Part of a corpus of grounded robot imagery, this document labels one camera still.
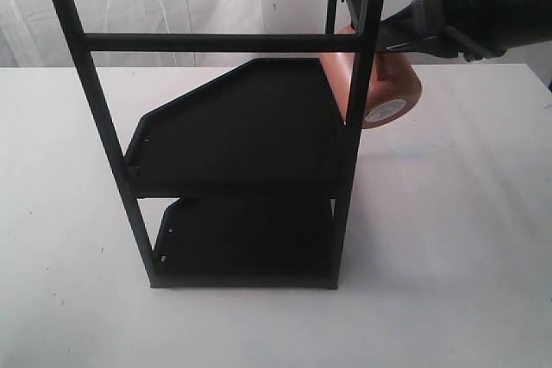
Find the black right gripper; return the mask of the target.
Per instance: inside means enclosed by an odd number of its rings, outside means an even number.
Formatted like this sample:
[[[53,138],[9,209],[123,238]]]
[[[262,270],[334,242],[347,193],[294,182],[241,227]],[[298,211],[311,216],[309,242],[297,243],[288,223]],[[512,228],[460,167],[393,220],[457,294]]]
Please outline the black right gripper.
[[[413,0],[382,23],[399,32],[381,31],[378,53],[492,59],[550,41],[551,0]]]

